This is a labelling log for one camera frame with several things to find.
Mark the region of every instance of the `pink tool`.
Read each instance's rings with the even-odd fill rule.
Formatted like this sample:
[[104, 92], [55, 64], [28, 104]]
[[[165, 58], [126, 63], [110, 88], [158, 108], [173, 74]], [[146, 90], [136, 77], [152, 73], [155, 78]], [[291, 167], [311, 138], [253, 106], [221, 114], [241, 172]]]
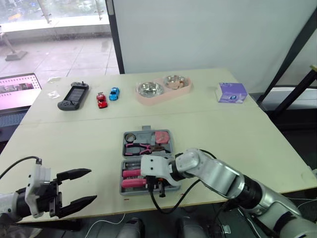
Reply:
[[125, 179], [122, 181], [121, 186], [123, 188], [129, 187], [143, 187], [147, 184], [147, 180], [145, 178], [132, 178], [132, 179]]
[[124, 178], [126, 177], [135, 177], [135, 176], [140, 176], [141, 175], [141, 170], [124, 170], [122, 173], [122, 176]]
[[167, 131], [156, 131], [155, 132], [155, 142], [157, 144], [167, 144], [169, 141], [169, 134]]

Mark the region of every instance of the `game controller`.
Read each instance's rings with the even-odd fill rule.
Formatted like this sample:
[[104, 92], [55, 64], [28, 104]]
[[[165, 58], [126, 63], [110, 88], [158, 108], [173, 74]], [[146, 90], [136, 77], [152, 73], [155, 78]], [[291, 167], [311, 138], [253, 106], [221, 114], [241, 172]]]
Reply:
[[88, 84], [84, 82], [73, 82], [70, 86], [71, 89], [64, 100], [57, 104], [58, 108], [62, 111], [79, 109], [89, 89]]

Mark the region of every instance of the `tissue box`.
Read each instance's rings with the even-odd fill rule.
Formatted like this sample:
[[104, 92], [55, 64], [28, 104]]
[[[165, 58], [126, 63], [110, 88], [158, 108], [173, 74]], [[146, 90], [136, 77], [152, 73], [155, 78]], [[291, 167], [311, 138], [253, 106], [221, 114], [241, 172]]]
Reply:
[[216, 96], [220, 103], [243, 103], [248, 93], [242, 83], [219, 83]]

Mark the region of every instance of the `blue toy car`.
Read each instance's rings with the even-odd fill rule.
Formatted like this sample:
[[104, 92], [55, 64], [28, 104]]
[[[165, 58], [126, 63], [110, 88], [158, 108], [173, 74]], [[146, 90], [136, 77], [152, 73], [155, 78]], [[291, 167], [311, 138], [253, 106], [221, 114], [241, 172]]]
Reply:
[[115, 87], [111, 88], [110, 95], [109, 95], [109, 100], [110, 101], [118, 100], [119, 93], [120, 93], [120, 90], [118, 88], [115, 88]]

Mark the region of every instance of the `toy car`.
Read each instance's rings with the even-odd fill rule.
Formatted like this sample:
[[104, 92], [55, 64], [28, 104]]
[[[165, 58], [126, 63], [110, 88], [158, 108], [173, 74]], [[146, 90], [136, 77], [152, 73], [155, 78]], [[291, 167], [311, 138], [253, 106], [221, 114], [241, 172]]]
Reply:
[[106, 108], [108, 106], [108, 103], [106, 101], [106, 96], [101, 92], [97, 95], [97, 102], [99, 108]]
[[111, 88], [109, 99], [110, 101], [115, 101], [119, 97], [120, 90], [118, 88]]

